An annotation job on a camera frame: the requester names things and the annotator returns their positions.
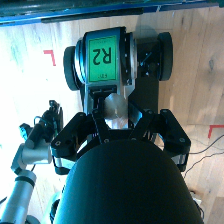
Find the black cable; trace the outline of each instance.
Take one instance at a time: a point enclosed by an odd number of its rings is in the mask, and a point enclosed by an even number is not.
[[[206,149],[200,151],[200,152],[190,152],[190,155],[196,155],[196,154],[200,154],[202,152],[207,151],[210,147],[212,147],[219,139],[221,139],[222,137],[224,137],[224,135],[219,136],[211,145],[209,145]]]
[[[36,165],[33,165],[33,168],[31,169],[31,171],[32,171],[32,172],[33,172],[33,170],[34,170],[35,166],[36,166]]]
[[[0,205],[7,199],[7,197],[3,198],[1,201],[0,201]]]
[[[191,166],[191,168],[189,168],[189,169],[186,171],[186,173],[185,173],[185,175],[184,175],[184,179],[185,179],[187,173],[188,173],[190,170],[192,170],[193,167],[194,167],[196,164],[200,163],[203,159],[208,158],[208,157],[212,157],[212,156],[215,156],[215,155],[221,155],[221,154],[224,154],[224,152],[214,153],[214,154],[212,154],[212,155],[202,157],[199,161],[197,161],[196,163],[194,163],[194,164]]]
[[[198,209],[198,211],[201,215],[201,218],[204,219],[205,213],[204,213],[203,209],[198,205],[198,203],[195,200],[194,200],[194,203],[195,203],[195,205],[196,205],[196,207],[197,207],[197,209]]]
[[[204,213],[204,210],[203,210],[201,207],[199,207],[199,208],[200,208],[201,213],[202,213],[201,217],[202,217],[202,219],[204,220],[204,218],[205,218],[205,213]]]

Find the screw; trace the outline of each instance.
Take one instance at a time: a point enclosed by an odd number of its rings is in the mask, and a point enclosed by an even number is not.
[[[59,145],[61,145],[61,142],[60,141],[57,141],[57,142],[55,142],[55,145],[56,146],[59,146]]]
[[[180,142],[185,142],[185,139],[184,138],[180,138],[179,141]]]

